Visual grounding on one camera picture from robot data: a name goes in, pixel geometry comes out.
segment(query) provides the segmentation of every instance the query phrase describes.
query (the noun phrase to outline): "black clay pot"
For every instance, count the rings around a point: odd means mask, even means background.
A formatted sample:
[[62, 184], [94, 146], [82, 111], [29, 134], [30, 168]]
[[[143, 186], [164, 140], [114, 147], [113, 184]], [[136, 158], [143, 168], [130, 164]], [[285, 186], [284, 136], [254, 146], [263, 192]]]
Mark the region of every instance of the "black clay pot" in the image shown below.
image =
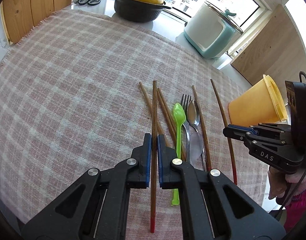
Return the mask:
[[164, 4], [145, 3], [136, 0], [115, 0], [114, 9], [122, 18], [132, 21], [146, 23], [155, 20], [163, 9], [171, 9]]

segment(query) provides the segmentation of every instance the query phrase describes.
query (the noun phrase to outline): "yellow cup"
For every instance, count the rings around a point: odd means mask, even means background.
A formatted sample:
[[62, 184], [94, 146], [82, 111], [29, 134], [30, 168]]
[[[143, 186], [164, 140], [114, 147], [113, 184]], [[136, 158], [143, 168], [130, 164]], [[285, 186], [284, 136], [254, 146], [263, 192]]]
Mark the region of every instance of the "yellow cup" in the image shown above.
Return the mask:
[[231, 123], [236, 125], [248, 127], [287, 120], [280, 90], [269, 75], [263, 75], [262, 80], [230, 102], [228, 108]]

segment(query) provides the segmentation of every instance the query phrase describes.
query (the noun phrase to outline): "fork tines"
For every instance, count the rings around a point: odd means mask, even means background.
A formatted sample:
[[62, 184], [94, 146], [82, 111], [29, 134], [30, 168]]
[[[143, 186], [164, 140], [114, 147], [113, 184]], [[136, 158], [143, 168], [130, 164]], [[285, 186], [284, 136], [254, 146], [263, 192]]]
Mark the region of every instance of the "fork tines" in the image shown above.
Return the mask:
[[185, 111], [185, 114], [188, 110], [188, 105], [189, 105], [189, 102], [192, 100], [192, 97], [189, 96], [189, 95], [182, 95], [182, 99], [181, 99], [181, 106], [183, 107], [184, 111]]

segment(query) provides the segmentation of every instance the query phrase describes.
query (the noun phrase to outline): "pot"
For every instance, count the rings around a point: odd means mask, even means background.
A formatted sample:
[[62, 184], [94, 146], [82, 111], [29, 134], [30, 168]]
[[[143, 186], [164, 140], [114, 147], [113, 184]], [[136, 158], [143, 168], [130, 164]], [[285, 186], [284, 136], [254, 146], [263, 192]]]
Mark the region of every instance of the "pot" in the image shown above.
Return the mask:
[[116, 13], [132, 22], [144, 23], [153, 21], [160, 15], [163, 9], [171, 8], [171, 6], [166, 5], [164, 0], [115, 0], [114, 2]]
[[219, 58], [243, 34], [229, 17], [235, 15], [205, 1], [185, 26], [184, 35], [203, 57]]

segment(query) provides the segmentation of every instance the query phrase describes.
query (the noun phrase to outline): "person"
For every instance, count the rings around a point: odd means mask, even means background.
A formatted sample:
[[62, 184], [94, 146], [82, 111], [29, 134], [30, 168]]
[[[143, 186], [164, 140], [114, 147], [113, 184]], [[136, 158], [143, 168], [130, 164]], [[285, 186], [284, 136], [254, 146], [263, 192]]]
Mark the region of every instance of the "person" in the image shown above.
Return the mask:
[[[270, 183], [269, 199], [283, 197], [287, 189], [286, 183], [298, 183], [303, 173], [304, 170], [298, 170], [295, 174], [287, 175], [270, 166], [268, 170]], [[293, 197], [286, 203], [285, 209], [286, 221], [284, 228], [286, 232], [289, 232], [306, 210], [306, 175]]]

